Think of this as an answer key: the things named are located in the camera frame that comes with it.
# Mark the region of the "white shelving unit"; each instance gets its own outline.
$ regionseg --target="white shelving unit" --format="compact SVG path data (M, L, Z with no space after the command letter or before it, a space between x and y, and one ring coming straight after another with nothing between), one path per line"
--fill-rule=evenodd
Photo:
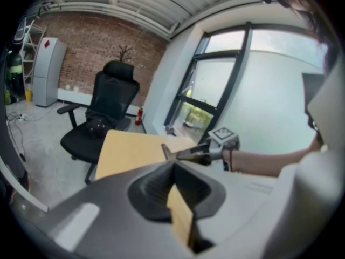
M22 45L22 49L20 50L20 57L22 58L22 68L23 68L23 80L24 80L24 87L25 90L27 89L27 81L29 78L31 78L32 82L32 77L33 77L33 68L35 66L35 61L36 61L36 55L37 55L37 50L41 44L43 35L46 31L46 27L40 27L37 26L36 24L34 24L34 20L31 22L30 25L25 27L25 36L24 36L24 40L23 40L23 45ZM37 35L40 34L40 38L39 38L39 42L37 44L35 44L32 41L31 36L32 35ZM33 53L26 53L28 50L33 50ZM31 58L27 58L25 56L27 56L27 54L31 54L32 57ZM31 64L31 68L30 71L25 73L25 64Z

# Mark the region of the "concrete floor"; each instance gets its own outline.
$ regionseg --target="concrete floor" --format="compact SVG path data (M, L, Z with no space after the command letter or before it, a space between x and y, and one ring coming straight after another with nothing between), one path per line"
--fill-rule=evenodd
M32 103L21 101L6 106L6 113L15 112L17 115L27 114L28 120L12 121L10 128L18 149L23 153L25 149L26 162L24 166L29 173L30 193L43 204L52 208L72 196L86 185L84 179L89 163L71 159L60 145L61 138L72 129L68 114L58 115L57 109L63 107L62 103L55 103L48 108L37 107ZM77 124L85 121L84 107L74 110ZM142 126L134 125L134 117L130 132L144 133ZM11 208L15 214L22 215L36 222L44 215L36 207L16 194Z

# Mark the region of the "white wall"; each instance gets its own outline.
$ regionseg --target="white wall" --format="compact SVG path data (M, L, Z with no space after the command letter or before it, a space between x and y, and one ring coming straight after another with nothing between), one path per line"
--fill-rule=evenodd
M305 115L301 73L311 64L269 52L251 52L217 127L239 134L241 150L281 154L308 147L315 136Z
M165 133L164 121L202 35L203 31L194 26L184 31L168 46L143 107L143 124L147 133Z

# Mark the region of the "chair armrest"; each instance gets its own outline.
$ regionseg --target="chair armrest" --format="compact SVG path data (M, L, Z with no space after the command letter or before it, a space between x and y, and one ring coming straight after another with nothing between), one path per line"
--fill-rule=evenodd
M80 105L77 105L77 104L70 104L70 105L68 105L68 106L64 106L64 107L62 107L62 108L59 108L58 110L57 110L57 112L58 112L58 114L64 114L64 113L66 113L66 112L69 112L69 111L73 111L73 110L75 110L76 108L78 108L78 107L80 107Z

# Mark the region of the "black office chair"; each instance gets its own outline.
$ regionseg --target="black office chair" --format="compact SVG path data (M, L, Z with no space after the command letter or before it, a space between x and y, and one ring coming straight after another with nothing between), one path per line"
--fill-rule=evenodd
M115 130L126 131L130 127L131 120L125 118L126 111L140 89L139 83L133 79L133 70L132 65L111 61L96 75L92 101L87 112L97 112L116 120ZM87 122L77 126L73 110L78 107L77 104L71 104L57 110L59 114L68 112L73 126L60 143L72 155L73 160L91 163L85 177L85 183L90 184L89 177L98 163L104 138L93 137L87 128Z

